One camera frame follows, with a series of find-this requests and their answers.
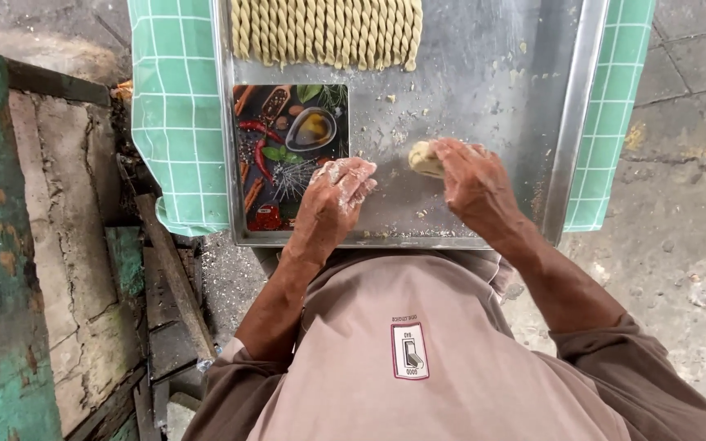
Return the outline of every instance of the row of twisted dough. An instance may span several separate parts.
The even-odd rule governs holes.
[[[231,0],[233,55],[266,66],[416,69],[421,0]]]

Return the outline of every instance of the stainless steel tray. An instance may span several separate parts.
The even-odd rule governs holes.
[[[280,246],[289,232],[249,232],[231,124],[235,84],[346,84],[350,152],[374,161],[368,196],[348,247],[485,249],[448,211],[442,181],[409,170],[418,140],[453,136],[496,151],[521,210],[559,243],[608,1],[424,0],[414,72],[264,67],[229,50],[228,0],[213,0],[218,81],[228,158],[230,225],[237,245]],[[396,95],[396,102],[386,100]]]

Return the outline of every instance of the green tablecloth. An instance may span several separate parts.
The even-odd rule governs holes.
[[[157,215],[171,232],[227,228],[209,0],[129,0],[132,140],[162,188]],[[598,230],[628,129],[650,39],[652,0],[610,0],[565,216],[566,232]]]

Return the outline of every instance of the dough ball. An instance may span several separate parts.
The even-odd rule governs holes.
[[[419,141],[410,149],[407,156],[410,169],[414,172],[442,179],[446,175],[443,163],[438,156],[429,148],[429,143]]]

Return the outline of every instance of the man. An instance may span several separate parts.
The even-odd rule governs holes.
[[[497,155],[451,139],[431,148],[449,208],[496,253],[333,254],[376,166],[327,163],[184,439],[706,439],[706,399],[544,241]],[[497,302],[511,265],[557,358],[513,340]]]

